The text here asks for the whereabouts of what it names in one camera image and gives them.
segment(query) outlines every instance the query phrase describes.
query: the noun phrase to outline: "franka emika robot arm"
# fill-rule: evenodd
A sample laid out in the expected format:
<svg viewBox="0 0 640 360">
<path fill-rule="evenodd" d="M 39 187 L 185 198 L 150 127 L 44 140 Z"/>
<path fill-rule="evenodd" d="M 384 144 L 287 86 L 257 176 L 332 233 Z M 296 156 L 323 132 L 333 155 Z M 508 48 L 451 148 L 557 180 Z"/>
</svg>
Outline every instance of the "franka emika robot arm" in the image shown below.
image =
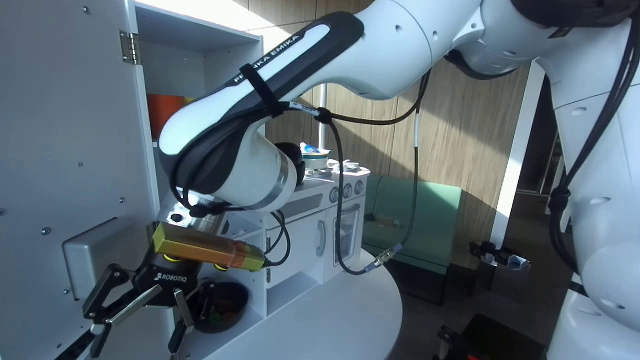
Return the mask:
<svg viewBox="0 0 640 360">
<path fill-rule="evenodd" d="M 552 243 L 580 274 L 589 295 L 569 292 L 548 358 L 640 359 L 640 227 L 634 219 L 640 213 L 640 142 L 635 141 L 640 122 L 633 119 L 640 111 L 640 86 L 632 87 L 640 82 L 635 77 L 639 2 L 587 3 L 376 0 L 356 15 L 329 14 L 167 122 L 159 149 L 172 192 L 194 217 L 243 209 L 274 212 L 293 194 L 297 174 L 292 161 L 258 128 L 282 111 L 299 110 L 328 124 L 339 138 L 332 117 L 340 116 L 291 102 L 312 87 L 337 83 L 359 96 L 382 100 L 408 89 L 445 57 L 478 79 L 503 76 L 536 60 L 552 83 L 564 158 L 571 169 L 552 197 Z M 427 80 L 422 80 L 419 101 Z M 342 182 L 341 161 L 340 173 Z M 569 185 L 575 260 L 559 235 Z M 224 202 L 215 208 L 191 204 L 191 190 Z M 342 185 L 339 190 L 337 222 Z M 360 275 L 384 264 L 399 248 L 360 271 L 340 262 L 350 274 Z M 158 259 L 148 256 L 149 263 Z M 148 299 L 161 298 L 185 313 L 183 294 L 193 290 L 189 284 L 199 271 L 198 263 L 185 264 L 181 266 L 187 271 L 180 271 L 188 274 L 185 288 L 173 292 L 154 285 L 158 278 L 147 279 L 141 266 L 132 280 L 138 286 L 131 305 L 96 307 L 103 323 L 110 329 Z M 264 266 L 276 264 L 265 260 Z M 115 274 L 121 274 L 119 269 L 101 280 L 115 281 Z M 86 316 L 96 316 L 87 311 Z M 192 322 L 187 309 L 170 348 L 179 347 Z"/>
</svg>

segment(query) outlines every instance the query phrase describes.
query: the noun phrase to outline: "black bowl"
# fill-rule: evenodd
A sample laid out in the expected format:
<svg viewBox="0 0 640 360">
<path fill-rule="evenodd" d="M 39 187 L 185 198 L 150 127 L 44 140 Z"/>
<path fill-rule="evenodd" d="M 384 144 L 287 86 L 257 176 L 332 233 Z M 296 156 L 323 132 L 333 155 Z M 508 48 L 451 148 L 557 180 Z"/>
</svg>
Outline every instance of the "black bowl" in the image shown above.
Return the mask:
<svg viewBox="0 0 640 360">
<path fill-rule="evenodd" d="M 201 296 L 206 296 L 213 303 L 213 308 L 204 314 L 203 320 L 198 319 L 195 324 L 197 331 L 205 334 L 217 334 L 236 326 L 244 316 L 249 291 L 242 284 L 236 282 L 215 282 L 213 288 L 206 286 Z"/>
</svg>

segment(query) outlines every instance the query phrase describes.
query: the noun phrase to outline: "cable connector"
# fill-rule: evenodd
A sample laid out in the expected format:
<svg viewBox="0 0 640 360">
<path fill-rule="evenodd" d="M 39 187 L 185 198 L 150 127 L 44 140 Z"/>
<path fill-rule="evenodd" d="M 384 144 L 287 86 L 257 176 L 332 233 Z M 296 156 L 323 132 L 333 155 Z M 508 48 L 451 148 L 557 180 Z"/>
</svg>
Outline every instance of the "cable connector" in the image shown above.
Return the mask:
<svg viewBox="0 0 640 360">
<path fill-rule="evenodd" d="M 402 245 L 397 244 L 391 249 L 383 251 L 380 255 L 376 256 L 375 259 L 373 259 L 371 264 L 367 265 L 367 267 L 364 268 L 364 271 L 371 272 L 373 269 L 379 268 L 382 265 L 388 263 L 389 260 L 391 260 L 400 250 L 402 250 Z"/>
</svg>

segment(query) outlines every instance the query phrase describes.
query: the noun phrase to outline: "velcro strap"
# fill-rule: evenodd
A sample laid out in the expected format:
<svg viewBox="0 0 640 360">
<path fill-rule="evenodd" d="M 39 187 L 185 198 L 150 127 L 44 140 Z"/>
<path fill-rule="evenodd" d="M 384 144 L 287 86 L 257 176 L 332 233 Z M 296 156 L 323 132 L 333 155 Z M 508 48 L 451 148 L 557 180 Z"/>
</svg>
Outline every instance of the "velcro strap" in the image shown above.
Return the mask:
<svg viewBox="0 0 640 360">
<path fill-rule="evenodd" d="M 276 95 L 271 91 L 269 85 L 264 82 L 262 76 L 253 68 L 253 65 L 246 64 L 241 67 L 240 73 L 251 83 L 272 117 L 279 117 L 284 113 Z"/>
</svg>

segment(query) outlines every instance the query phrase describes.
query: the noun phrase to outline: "sunlight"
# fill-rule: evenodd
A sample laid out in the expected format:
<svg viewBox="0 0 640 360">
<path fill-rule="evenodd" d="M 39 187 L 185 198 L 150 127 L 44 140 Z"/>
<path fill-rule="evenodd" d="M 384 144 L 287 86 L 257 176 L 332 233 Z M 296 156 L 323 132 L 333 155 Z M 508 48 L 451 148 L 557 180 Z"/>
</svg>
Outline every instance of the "sunlight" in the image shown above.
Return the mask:
<svg viewBox="0 0 640 360">
<path fill-rule="evenodd" d="M 233 0 L 136 0 L 169 12 L 246 31 L 274 26 Z"/>
</svg>

